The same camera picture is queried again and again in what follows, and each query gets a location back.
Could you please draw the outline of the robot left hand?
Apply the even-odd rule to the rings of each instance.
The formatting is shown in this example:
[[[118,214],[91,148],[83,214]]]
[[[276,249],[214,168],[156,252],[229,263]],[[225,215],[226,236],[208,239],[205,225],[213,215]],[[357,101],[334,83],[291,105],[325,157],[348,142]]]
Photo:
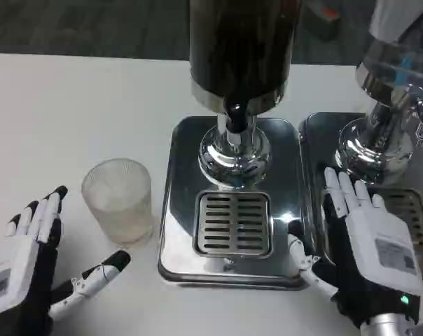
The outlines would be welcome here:
[[[67,193],[61,185],[8,221],[0,238],[0,335],[50,335],[56,322],[77,311],[130,264],[130,254],[117,250],[80,276],[53,286]]]

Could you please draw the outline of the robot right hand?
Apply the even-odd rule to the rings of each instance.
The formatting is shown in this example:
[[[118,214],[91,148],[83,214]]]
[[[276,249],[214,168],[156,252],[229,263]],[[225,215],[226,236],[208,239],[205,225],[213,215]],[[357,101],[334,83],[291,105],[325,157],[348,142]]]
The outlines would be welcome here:
[[[361,335],[411,335],[419,323],[422,273],[407,223],[379,194],[343,171],[324,170],[321,210],[331,259],[288,228],[289,255],[300,277],[327,297]]]

